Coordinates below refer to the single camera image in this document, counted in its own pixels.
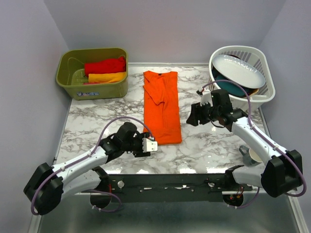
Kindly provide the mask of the orange t shirt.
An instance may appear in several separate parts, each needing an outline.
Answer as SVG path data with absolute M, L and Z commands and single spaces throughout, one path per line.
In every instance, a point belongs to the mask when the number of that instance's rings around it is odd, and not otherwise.
M 180 144 L 178 73 L 145 71 L 143 75 L 145 125 L 159 145 Z

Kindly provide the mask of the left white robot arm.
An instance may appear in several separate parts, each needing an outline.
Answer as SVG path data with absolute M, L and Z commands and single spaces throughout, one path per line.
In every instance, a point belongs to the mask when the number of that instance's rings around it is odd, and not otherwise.
M 102 192 L 108 180 L 101 165 L 124 153 L 147 157 L 157 151 L 158 144 L 151 131 L 139 133 L 135 124 L 123 123 L 116 133 L 99 137 L 94 147 L 66 162 L 53 166 L 40 164 L 23 189 L 31 202 L 31 213 L 45 215 L 69 195 L 90 190 Z

